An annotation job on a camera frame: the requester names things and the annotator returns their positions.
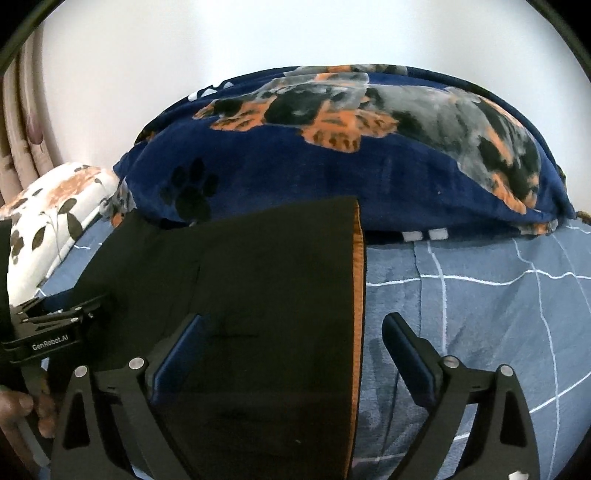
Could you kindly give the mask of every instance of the orange trim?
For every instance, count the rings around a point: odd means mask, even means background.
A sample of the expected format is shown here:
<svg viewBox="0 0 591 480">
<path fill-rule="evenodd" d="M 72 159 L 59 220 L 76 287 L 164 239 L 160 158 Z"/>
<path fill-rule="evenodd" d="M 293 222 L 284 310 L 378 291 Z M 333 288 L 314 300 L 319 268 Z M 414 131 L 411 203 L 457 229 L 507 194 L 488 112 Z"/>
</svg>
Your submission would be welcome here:
<svg viewBox="0 0 591 480">
<path fill-rule="evenodd" d="M 353 218 L 353 375 L 351 385 L 351 423 L 349 447 L 345 463 L 345 477 L 349 474 L 349 465 L 355 443 L 355 429 L 359 408 L 359 379 L 361 377 L 361 353 L 363 340 L 363 305 L 365 302 L 365 246 L 359 219 L 359 204 L 355 207 Z"/>
</svg>

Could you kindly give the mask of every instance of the pillow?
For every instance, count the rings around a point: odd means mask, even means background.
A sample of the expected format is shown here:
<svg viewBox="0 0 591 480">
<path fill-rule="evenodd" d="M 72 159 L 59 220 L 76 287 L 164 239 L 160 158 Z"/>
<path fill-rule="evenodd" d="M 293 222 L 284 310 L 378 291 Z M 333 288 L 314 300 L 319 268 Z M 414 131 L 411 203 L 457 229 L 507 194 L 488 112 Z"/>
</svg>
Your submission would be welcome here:
<svg viewBox="0 0 591 480">
<path fill-rule="evenodd" d="M 411 239 L 548 233 L 574 217 L 519 112 L 468 82 L 399 66 L 228 80 L 165 110 L 114 169 L 130 204 L 180 224 L 337 195 L 359 199 L 365 230 Z"/>
<path fill-rule="evenodd" d="M 11 305 L 36 294 L 117 185 L 117 176 L 110 170 L 67 163 L 35 180 L 0 208 L 0 219 L 12 220 L 8 261 Z"/>
</svg>

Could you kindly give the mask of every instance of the blue fleece blanket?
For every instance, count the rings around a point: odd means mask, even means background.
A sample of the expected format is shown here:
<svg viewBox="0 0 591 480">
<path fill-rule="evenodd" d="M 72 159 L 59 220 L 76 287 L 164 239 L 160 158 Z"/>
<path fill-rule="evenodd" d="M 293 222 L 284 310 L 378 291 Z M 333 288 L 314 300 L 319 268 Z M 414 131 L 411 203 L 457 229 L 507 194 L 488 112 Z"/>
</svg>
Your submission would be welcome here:
<svg viewBox="0 0 591 480">
<path fill-rule="evenodd" d="M 201 90 L 151 121 L 115 171 L 125 206 L 173 225 L 335 195 L 359 198 L 366 231 L 432 238 L 549 233 L 574 217 L 519 112 L 391 65 L 267 70 Z"/>
</svg>

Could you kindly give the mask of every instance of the paw print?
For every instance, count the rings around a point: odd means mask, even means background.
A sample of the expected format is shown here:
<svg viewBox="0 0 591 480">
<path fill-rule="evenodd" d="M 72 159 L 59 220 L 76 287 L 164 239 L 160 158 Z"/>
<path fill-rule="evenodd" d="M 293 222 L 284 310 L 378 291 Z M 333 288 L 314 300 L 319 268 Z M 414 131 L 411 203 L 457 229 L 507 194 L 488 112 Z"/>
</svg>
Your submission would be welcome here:
<svg viewBox="0 0 591 480">
<path fill-rule="evenodd" d="M 205 176 L 203 160 L 196 158 L 188 171 L 180 166 L 173 170 L 170 181 L 160 190 L 160 198 L 166 205 L 174 204 L 183 221 L 203 223 L 211 218 L 207 199 L 216 194 L 218 184 L 218 176 Z"/>
</svg>

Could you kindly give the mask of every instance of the silver screw head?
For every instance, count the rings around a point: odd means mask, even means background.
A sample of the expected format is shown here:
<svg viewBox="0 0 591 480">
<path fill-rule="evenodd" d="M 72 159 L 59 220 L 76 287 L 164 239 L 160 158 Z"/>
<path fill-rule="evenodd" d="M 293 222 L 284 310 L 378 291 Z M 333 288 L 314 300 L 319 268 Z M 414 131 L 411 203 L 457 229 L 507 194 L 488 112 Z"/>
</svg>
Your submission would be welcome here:
<svg viewBox="0 0 591 480">
<path fill-rule="evenodd" d="M 77 376 L 78 378 L 84 377 L 87 373 L 88 373 L 88 367 L 85 365 L 81 365 L 79 367 L 76 367 L 76 370 L 74 370 L 74 375 Z"/>
<path fill-rule="evenodd" d="M 509 365 L 503 365 L 501 366 L 501 373 L 506 377 L 512 377 L 514 372 Z"/>
<path fill-rule="evenodd" d="M 144 366 L 144 359 L 140 357 L 133 358 L 129 361 L 129 368 L 132 370 L 139 370 Z"/>
<path fill-rule="evenodd" d="M 460 361 L 453 355 L 443 357 L 443 365 L 449 368 L 457 368 L 460 366 Z"/>
</svg>

